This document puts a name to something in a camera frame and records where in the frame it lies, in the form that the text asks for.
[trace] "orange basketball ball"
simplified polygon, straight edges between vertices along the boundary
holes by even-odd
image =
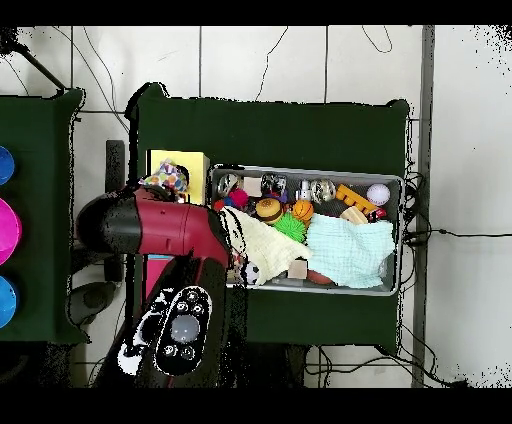
[[[301,221],[309,221],[313,216],[313,204],[309,200],[297,200],[293,205],[292,215]]]

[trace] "metal frame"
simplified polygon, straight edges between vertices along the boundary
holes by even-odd
[[[430,149],[432,137],[432,103],[434,89],[434,41],[435,26],[423,26],[423,58],[421,67],[421,109],[420,109],[420,137],[418,143],[418,172],[425,178],[419,214],[416,220],[416,231],[428,231],[429,204],[430,204]],[[427,254],[428,246],[425,243],[416,248],[416,283],[414,286],[414,312],[413,329],[413,355],[425,363],[425,320],[427,301]],[[424,387],[424,373],[418,366],[412,368],[413,380],[411,387]]]

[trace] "light blue cloth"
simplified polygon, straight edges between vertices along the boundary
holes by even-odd
[[[340,286],[379,286],[379,266],[395,250],[392,232],[393,224],[386,221],[355,225],[315,213],[307,235],[308,247],[313,252],[308,269]]]

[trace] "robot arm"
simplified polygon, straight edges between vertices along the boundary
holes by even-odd
[[[227,236],[215,212],[172,202],[162,191],[139,186],[103,195],[77,219],[78,234],[92,250],[174,257],[135,324],[120,331],[96,386],[217,383],[230,258]]]

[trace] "green table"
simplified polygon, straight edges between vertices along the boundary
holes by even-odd
[[[201,151],[212,164],[402,176],[408,112],[404,100],[368,106],[168,98],[160,84],[143,86],[128,107],[138,131],[133,153],[139,175],[146,172],[147,150],[166,149]],[[138,299],[140,285],[135,290]],[[381,345],[396,352],[397,302],[397,295],[251,290],[247,337],[262,343]]]
[[[20,216],[23,234],[0,274],[20,305],[0,341],[79,343],[87,338],[66,314],[72,240],[70,125],[84,93],[52,99],[0,96],[0,145],[16,162],[0,197]]]

